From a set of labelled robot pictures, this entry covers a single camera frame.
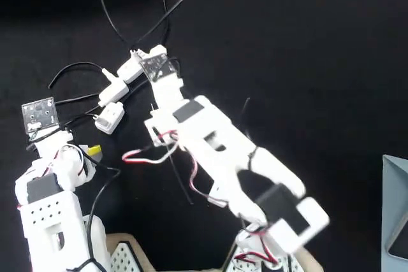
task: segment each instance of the black cable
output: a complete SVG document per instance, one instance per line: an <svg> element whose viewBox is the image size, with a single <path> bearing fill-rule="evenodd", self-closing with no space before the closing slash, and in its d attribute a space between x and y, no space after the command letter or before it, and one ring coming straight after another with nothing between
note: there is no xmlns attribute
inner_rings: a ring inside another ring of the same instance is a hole
<svg viewBox="0 0 408 272"><path fill-rule="evenodd" d="M66 72L67 69L75 67L75 66L80 66L80 65L85 65L85 66L91 66L94 68L98 68L98 71L102 71L102 67L99 66L98 64L95 64L93 62L76 62L76 63L71 63L67 66L65 66L64 68L62 68L60 71L58 71L58 73L55 75L55 77L52 78L50 84L48 84L48 89L51 89L54 84L56 83L56 81L58 81L58 79L61 77L62 74L64 74Z"/></svg>
<svg viewBox="0 0 408 272"><path fill-rule="evenodd" d="M86 265L88 265L89 263L93 263L96 267L98 267L98 269L102 272L106 272L106 269L98 262L96 261L95 257L94 257L94 249L93 249L93 245L92 245L92 238L91 238L91 229L92 229L92 220L94 218L95 215L95 209L96 209L96 205L99 201L99 199L102 196L102 193L105 191L105 189L120 175L120 173L122 172L119 168L115 168L115 167L108 167L104 164L102 164L101 162L95 161L92 157L90 157L80 146L78 146L78 144L76 144L74 142L74 144L81 150L82 154L84 155L85 158L89 159L92 163L94 163L95 165L97 165L98 167L101 168L105 168L107 170L112 170L115 172L115 174L113 176L111 176L106 182L105 184L102 186L102 188L99 190L98 194L96 195L94 202L92 204L91 207L91 211L89 213L89 217L88 217L88 222L87 222L87 244L88 244L88 251L89 251L89 259L87 259L83 264L81 264L79 267L75 268L75 269L67 269L66 271L81 271Z"/></svg>
<svg viewBox="0 0 408 272"><path fill-rule="evenodd" d="M130 46L130 43L127 41L127 39L119 32L119 30L115 27L115 24L112 22L112 19L109 16L108 13L108 9L106 8L105 5L105 1L104 0L100 0L101 1L101 5L102 5L102 9L109 21L109 24L111 25L112 29L116 32L116 34L118 35L118 37L120 38L120 40L126 45L126 46Z"/></svg>
<svg viewBox="0 0 408 272"><path fill-rule="evenodd" d="M132 88L132 90L130 92L128 92L120 101L121 103L125 103L126 100L128 100L130 98L130 96L132 96L135 92L137 92L138 90L140 90L146 83L148 83L149 80L148 79L144 79L142 82L140 82L137 86L135 86L134 88Z"/></svg>
<svg viewBox="0 0 408 272"><path fill-rule="evenodd" d="M94 202L92 204L91 212L89 213L89 218L88 218L88 223L87 223L87 242L88 242L89 256L91 258L93 258L94 257L94 249L92 247L92 240L91 240L91 227L92 227L92 218L94 217L94 214L95 214L96 205L97 205L103 191L120 175L121 170L119 168L105 166L101 162L95 161L80 146L78 146L77 144L75 144L75 145L82 151L84 157L89 159L91 162L93 162L98 167L105 168L107 170L112 170L112 171L116 172L113 176L111 176L109 178L109 180L106 181L104 186L102 186L102 188L99 190L99 192L96 195L95 200L94 200Z"/></svg>
<svg viewBox="0 0 408 272"><path fill-rule="evenodd" d="M130 98L131 95L133 95L136 91L138 91L139 89L141 89L146 83L148 82L148 79L144 79L141 83L139 83L135 88L133 88L130 92L128 92L120 101L122 103L124 103L126 100L128 100ZM63 122L60 124L60 126L53 130L52 132L43 135L39 138L35 138L33 140L31 140L31 144L27 146L26 150L27 151L31 151L34 148L34 143L37 143L41 140L44 140L47 137L50 137L51 135L54 135L55 133L65 129L68 127L68 125L72 124L73 122L76 122L77 120L80 120L81 118L84 117L88 117L88 116L93 116L93 114L91 114L93 111L97 110L98 108L100 108L99 105L91 108L90 110L87 110L85 113L83 114L79 114L77 116L75 116L74 118L68 120L67 122Z"/></svg>
<svg viewBox="0 0 408 272"><path fill-rule="evenodd" d="M166 0L163 0L163 9L164 9L164 14L166 14L167 13ZM161 38L161 42L160 42L160 44L162 44L162 46L166 46L167 39L168 39L169 35L170 35L170 18L167 18L166 19L166 26L164 28L163 37Z"/></svg>
<svg viewBox="0 0 408 272"><path fill-rule="evenodd" d="M73 268L73 269L66 269L66 271L69 272L79 272L82 269L84 269L84 267L86 267L88 264L93 263L100 271L102 272L106 272L106 269L98 262L96 261L95 258L90 258L87 259L86 261L84 261L79 267L77 268Z"/></svg>
<svg viewBox="0 0 408 272"><path fill-rule="evenodd" d="M179 173L179 171L178 171L178 169L177 169L177 167L176 167L176 165L174 163L173 157L171 155L169 156L169 159L170 159L171 167L173 168L174 175L176 176L177 182L180 185L180 188L181 188L182 192L186 196L187 202L190 205L194 205L193 200L191 200L191 197L190 197L189 193L187 192L187 189L184 187L184 183L183 183L183 181L181 179L180 173Z"/></svg>
<svg viewBox="0 0 408 272"><path fill-rule="evenodd" d="M143 41L147 36L149 36L150 34L152 34L153 31L155 31L157 29L157 27L159 27L161 25L161 23L166 20L166 18L169 17L170 14L173 13L174 10L177 9L177 7L183 2L183 0L178 0L171 8L170 10L168 10L160 19L158 22L156 22L156 24L151 27L143 36L141 36L132 46L131 49L132 50L136 50L136 45L139 44L141 41Z"/></svg>
<svg viewBox="0 0 408 272"><path fill-rule="evenodd" d="M62 104L66 104L66 103L82 101L82 100L86 100L86 99L97 97L97 96L99 96L99 92L96 92L94 94L80 96L80 97L75 97L75 98L71 98L71 99L60 100L60 101L55 102L54 104L57 106L57 105L62 105Z"/></svg>

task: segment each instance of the black surface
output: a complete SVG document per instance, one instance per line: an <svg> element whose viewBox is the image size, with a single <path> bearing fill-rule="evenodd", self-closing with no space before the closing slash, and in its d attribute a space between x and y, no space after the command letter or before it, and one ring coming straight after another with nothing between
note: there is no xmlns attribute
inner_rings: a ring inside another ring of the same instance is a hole
<svg viewBox="0 0 408 272"><path fill-rule="evenodd" d="M188 118L190 118L194 114L197 114L202 109L204 109L204 106L202 106L195 100L190 100L181 108L176 110L173 113L173 116L177 119L178 122L185 122Z"/></svg>
<svg viewBox="0 0 408 272"><path fill-rule="evenodd" d="M274 185L256 200L269 223L275 223L282 218L297 235L300 235L310 224L296 209L298 203L299 200L283 184Z"/></svg>
<svg viewBox="0 0 408 272"><path fill-rule="evenodd" d="M163 14L161 1L106 5L117 27L136 38ZM29 271L14 180L36 155L24 150L20 105L48 97L47 83L70 62L116 71L129 52L98 0L0 3L0 260L5 271ZM407 20L405 0L184 0L171 16L168 47L182 61L187 90L206 95L234 121L251 97L252 139L292 169L330 215L330 226L307 245L327 271L345 264L348 271L380 271L381 155L408 157ZM151 47L161 35L150 38ZM60 100L105 85L101 75L73 71L52 94ZM92 123L76 130L78 142L102 144L104 162L123 169L97 214L109 233L134 234L157 269L219 267L239 220L196 194L190 206L170 162L120 161L126 150L149 143L143 120L151 102L148 88L128 99L111 136ZM61 106L59 118L95 104ZM175 163L187 184L188 157L178 153ZM84 213L108 175L99 169L77 189ZM202 171L197 186L210 188Z"/></svg>

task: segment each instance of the white wire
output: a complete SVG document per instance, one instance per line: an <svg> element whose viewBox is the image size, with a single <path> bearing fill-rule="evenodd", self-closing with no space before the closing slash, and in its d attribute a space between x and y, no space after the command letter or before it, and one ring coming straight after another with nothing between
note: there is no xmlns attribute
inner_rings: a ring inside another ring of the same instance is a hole
<svg viewBox="0 0 408 272"><path fill-rule="evenodd" d="M161 164L162 162L164 162L167 158L169 158L169 156L171 154L174 153L174 151L176 151L176 149L179 147L179 143L175 143L174 146L172 146L172 148L166 153L164 154L160 159L130 159L128 158L129 156L135 155L135 154L139 154L142 150L138 149L138 150L132 150L129 152L126 152L124 155L122 155L122 160L124 162L128 162L128 163L142 163L142 162L146 162L148 164Z"/></svg>

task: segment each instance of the white plastic part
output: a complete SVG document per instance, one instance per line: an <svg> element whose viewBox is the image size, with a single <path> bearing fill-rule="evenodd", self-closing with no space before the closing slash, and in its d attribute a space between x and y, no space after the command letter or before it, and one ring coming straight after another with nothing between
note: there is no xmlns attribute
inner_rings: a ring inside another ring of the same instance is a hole
<svg viewBox="0 0 408 272"><path fill-rule="evenodd" d="M131 83L143 73L139 62L141 57L137 52L131 50L130 58L117 70L117 75L126 84Z"/></svg>
<svg viewBox="0 0 408 272"><path fill-rule="evenodd" d="M56 130L59 126L58 125L54 125L52 127L48 127L46 129L42 129L39 130L37 132L37 135L34 139L38 139L44 135L48 135L50 134L52 131ZM67 142L73 140L73 136L70 132L68 131L59 131L56 132L55 134L37 142L34 143L37 151L38 151L38 155L40 157L44 157L44 158L48 158L48 159L52 159L54 158L54 155L56 153L56 151L61 148L63 145L65 145Z"/></svg>
<svg viewBox="0 0 408 272"><path fill-rule="evenodd" d="M309 224L308 228L300 234L296 234L289 224L281 218L263 236L266 246L276 256L295 253L329 223L326 212L311 197L301 201L296 209ZM250 231L257 228L257 224L250 224L247 227ZM259 236L250 235L246 231L241 231L237 235L235 242L240 248L247 248L257 252L263 251Z"/></svg>
<svg viewBox="0 0 408 272"><path fill-rule="evenodd" d="M152 82L152 89L156 104L161 108L173 108L183 101L183 95L180 88L183 87L183 79L180 79L176 73L160 78Z"/></svg>
<svg viewBox="0 0 408 272"><path fill-rule="evenodd" d="M64 191L23 205L20 214L24 236L28 240L33 272L63 272L67 268L77 268L89 258L81 207L74 193ZM101 233L103 227L100 227L100 220L95 217L93 222L92 232L94 226L99 229L95 235L100 235L99 240L103 241L105 232ZM108 269L106 243L94 245L98 245L95 258ZM95 265L88 264L82 271L99 270Z"/></svg>
<svg viewBox="0 0 408 272"><path fill-rule="evenodd" d="M137 259L127 243L121 242L110 259L111 272L141 272Z"/></svg>
<svg viewBox="0 0 408 272"><path fill-rule="evenodd" d="M163 45L156 45L149 51L149 57L155 57L161 54L167 54L167 49Z"/></svg>
<svg viewBox="0 0 408 272"><path fill-rule="evenodd" d="M117 102L121 97L125 96L129 92L129 88L123 80L117 78L105 68L102 69L102 73L111 82L111 84L99 94L98 104L104 107L109 102Z"/></svg>
<svg viewBox="0 0 408 272"><path fill-rule="evenodd" d="M152 88L157 97L157 88L154 84ZM164 97L165 92L165 90L160 92L160 95ZM173 90L172 94L167 96L177 97L173 95L175 92L176 90ZM265 214L242 191L237 177L238 171L248 168L249 156L255 150L255 144L206 97L198 96L194 100L200 103L203 109L182 123L175 120L173 112L188 103L188 100L179 101L177 98L173 103L167 104L168 107L151 112L153 118L146 120L145 125L152 139L155 140L156 136L153 127L160 133L172 129L177 130L180 147L187 148L201 167L212 177L217 184L218 191L225 195L222 199L229 202L228 207L234 215L241 215L249 222L265 225ZM222 145L224 150L214 148L214 143ZM251 164L254 172L269 178L273 183L284 183L297 197L305 194L305 186L302 181L267 150L258 148Z"/></svg>
<svg viewBox="0 0 408 272"><path fill-rule="evenodd" d="M262 271L261 261L257 259L256 257L251 257L251 260L255 261L254 264L234 259L236 255L242 254L242 253L245 253L244 250L237 246L231 256L231 259L229 260L229 263L227 265L227 268L225 269L225 272L261 272ZM283 272L305 272L305 270L303 270L303 268L300 266L296 257L293 255L285 255L283 257L278 257L277 260L279 264L276 264L276 265L269 264L267 268L272 271L279 270Z"/></svg>
<svg viewBox="0 0 408 272"><path fill-rule="evenodd" d="M90 160L78 151L75 145L65 143L57 150L52 150L53 157L59 151L57 158L40 158L33 161L31 167L15 181L15 194L20 205L28 204L27 183L47 173L57 175L58 184L63 190L75 191L75 187L89 182L95 175L96 168ZM87 174L82 168L87 166Z"/></svg>
<svg viewBox="0 0 408 272"><path fill-rule="evenodd" d="M95 126L98 130L112 134L119 122L122 120L125 111L120 102L108 103L102 113L95 120Z"/></svg>

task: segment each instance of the red and white wire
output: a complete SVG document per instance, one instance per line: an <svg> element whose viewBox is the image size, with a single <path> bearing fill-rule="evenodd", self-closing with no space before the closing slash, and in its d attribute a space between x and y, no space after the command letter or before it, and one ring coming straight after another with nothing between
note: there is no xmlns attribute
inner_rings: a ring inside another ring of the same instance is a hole
<svg viewBox="0 0 408 272"><path fill-rule="evenodd" d="M196 159L194 158L194 156L191 154L191 152L187 151L190 156L191 156L191 161L193 162L193 168L191 170L191 175L190 175L190 180L189 180L189 186L190 189L195 191L196 193L200 194L201 196L207 198L207 199L211 199L213 201L218 201L218 202L225 202L226 204L228 204L227 200L224 199L218 199L216 197L212 197L209 194L205 194L204 192L199 191L195 186L194 186L194 179L197 176L198 173L198 163L196 161Z"/></svg>
<svg viewBox="0 0 408 272"><path fill-rule="evenodd" d="M259 238L261 240L262 247L266 255L259 253L259 252L249 251L249 252L241 253L241 254L234 256L234 259L247 262L249 260L247 259L247 257L253 256L253 257L258 257L262 259L263 261L271 262L272 264L278 264L278 260L272 255L271 251L269 251L268 247L265 245L265 242L263 241L263 238L262 237L259 237Z"/></svg>
<svg viewBox="0 0 408 272"><path fill-rule="evenodd" d="M177 150L178 147L179 147L179 143L175 143L172 146L172 148L166 154L164 154L160 159L156 159L156 160L155 159L143 159L143 158L142 159L131 158L131 156L139 154L140 152L143 151L143 149L132 150L132 151L128 151L124 155L122 155L122 161L124 161L127 164L143 164L143 163L161 164L167 158L169 158L169 156L171 154L173 154Z"/></svg>

